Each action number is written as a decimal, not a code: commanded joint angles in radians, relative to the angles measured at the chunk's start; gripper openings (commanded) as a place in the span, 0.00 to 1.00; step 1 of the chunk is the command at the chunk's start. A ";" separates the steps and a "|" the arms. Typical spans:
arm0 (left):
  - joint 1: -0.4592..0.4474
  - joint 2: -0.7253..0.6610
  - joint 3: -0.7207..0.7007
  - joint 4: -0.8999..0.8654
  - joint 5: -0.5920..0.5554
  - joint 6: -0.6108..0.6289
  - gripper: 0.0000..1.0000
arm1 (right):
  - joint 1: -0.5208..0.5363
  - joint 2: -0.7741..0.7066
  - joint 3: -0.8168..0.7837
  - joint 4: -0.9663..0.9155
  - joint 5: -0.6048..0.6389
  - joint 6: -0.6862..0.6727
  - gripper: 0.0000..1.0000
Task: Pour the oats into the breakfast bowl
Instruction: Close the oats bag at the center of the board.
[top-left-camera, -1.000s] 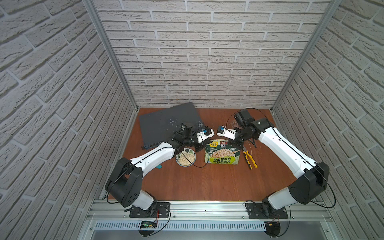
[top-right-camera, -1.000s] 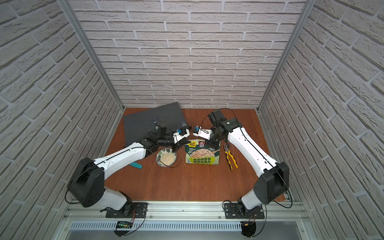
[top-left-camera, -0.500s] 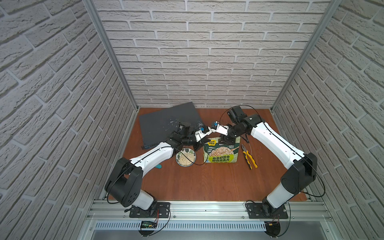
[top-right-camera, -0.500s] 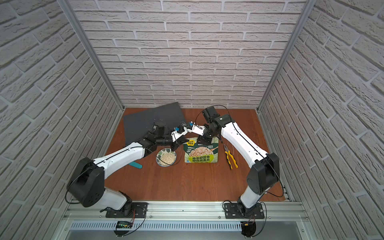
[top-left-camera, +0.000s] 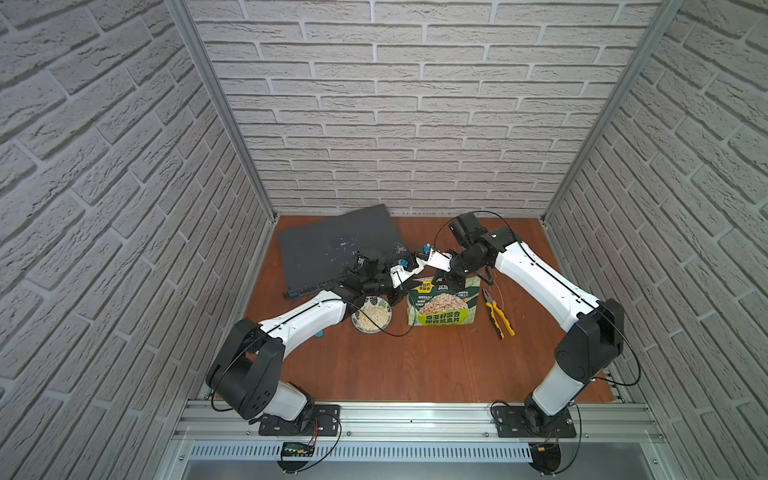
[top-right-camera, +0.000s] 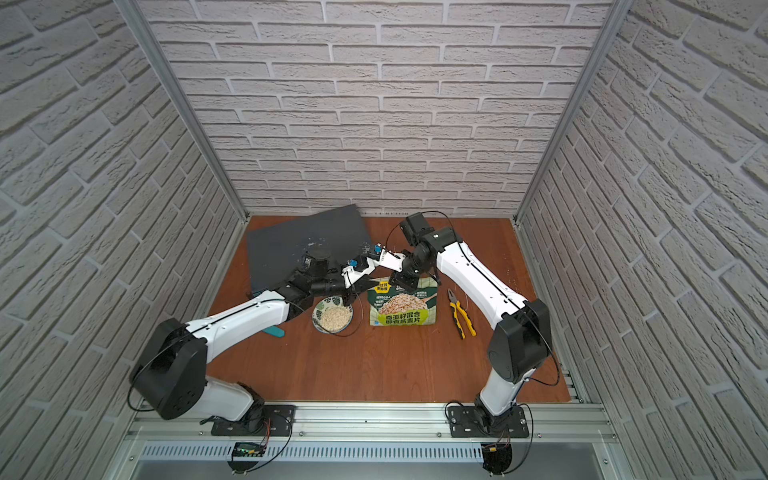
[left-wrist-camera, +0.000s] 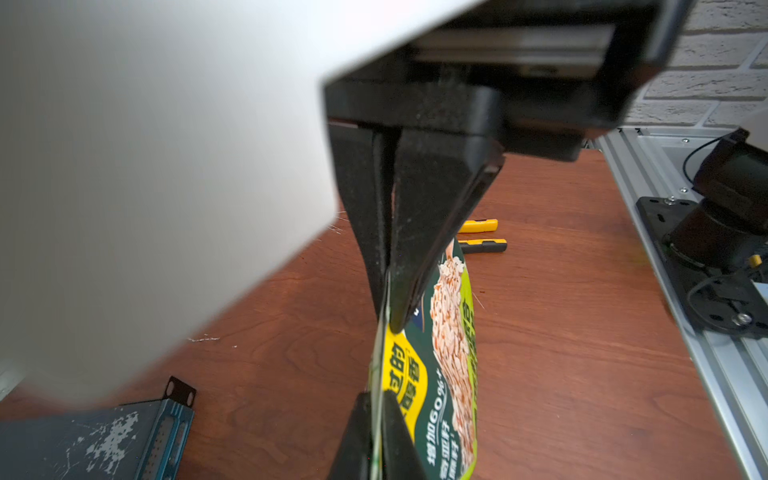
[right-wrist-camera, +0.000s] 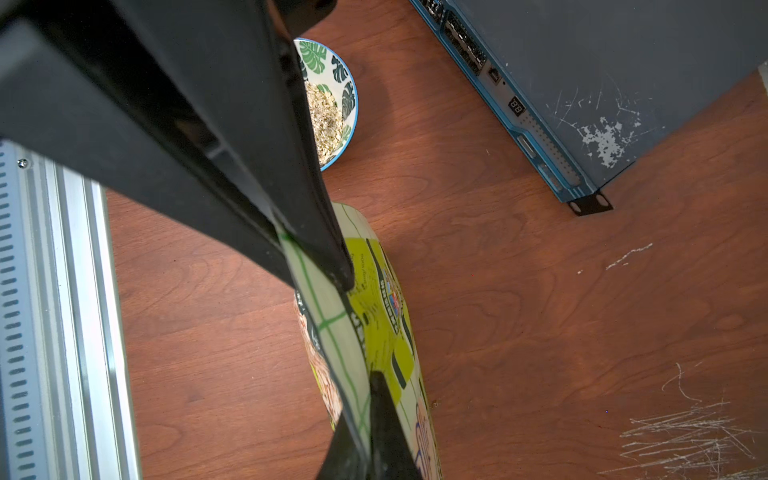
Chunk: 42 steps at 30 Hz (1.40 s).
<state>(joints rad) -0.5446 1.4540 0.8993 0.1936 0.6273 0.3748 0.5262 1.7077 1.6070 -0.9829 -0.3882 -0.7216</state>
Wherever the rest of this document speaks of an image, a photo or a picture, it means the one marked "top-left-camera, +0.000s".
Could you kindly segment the green oats bag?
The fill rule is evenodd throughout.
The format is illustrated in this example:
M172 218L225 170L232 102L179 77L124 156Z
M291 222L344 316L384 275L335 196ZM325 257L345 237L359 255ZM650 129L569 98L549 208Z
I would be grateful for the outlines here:
M475 321L481 280L470 277L455 290L431 278L417 278L407 297L410 326L463 326Z

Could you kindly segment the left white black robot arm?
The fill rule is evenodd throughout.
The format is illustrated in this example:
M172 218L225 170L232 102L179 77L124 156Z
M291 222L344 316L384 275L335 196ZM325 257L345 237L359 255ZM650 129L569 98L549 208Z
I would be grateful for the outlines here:
M406 281L423 271L427 262L415 254L391 264L359 253L327 288L287 313L259 323L236 322L209 367L205 384L245 420L263 415L301 422L309 414L310 398L281 380L289 354L317 333L359 310L371 296L386 295L397 302Z

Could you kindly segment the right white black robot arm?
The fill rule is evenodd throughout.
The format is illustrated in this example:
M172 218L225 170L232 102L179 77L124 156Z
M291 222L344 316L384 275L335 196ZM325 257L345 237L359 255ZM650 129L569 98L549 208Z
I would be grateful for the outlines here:
M488 230L473 213L466 213L452 219L449 228L463 251L451 258L447 279L456 281L492 267L537 300L565 332L553 367L524 402L528 428L542 431L623 352L624 308L614 299L601 300L577 287L507 225Z

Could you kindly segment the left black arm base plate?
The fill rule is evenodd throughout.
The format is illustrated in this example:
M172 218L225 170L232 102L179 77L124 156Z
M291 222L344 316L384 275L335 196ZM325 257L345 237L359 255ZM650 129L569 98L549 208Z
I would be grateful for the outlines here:
M336 437L339 435L340 413L339 404L312 404L294 420L264 414L258 421L258 433L263 437Z

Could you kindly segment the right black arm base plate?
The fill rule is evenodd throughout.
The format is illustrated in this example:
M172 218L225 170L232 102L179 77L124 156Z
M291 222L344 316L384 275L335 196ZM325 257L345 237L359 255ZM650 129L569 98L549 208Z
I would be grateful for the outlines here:
M535 405L494 402L489 411L499 438L572 439L577 437L568 409L554 416L548 416L541 413Z

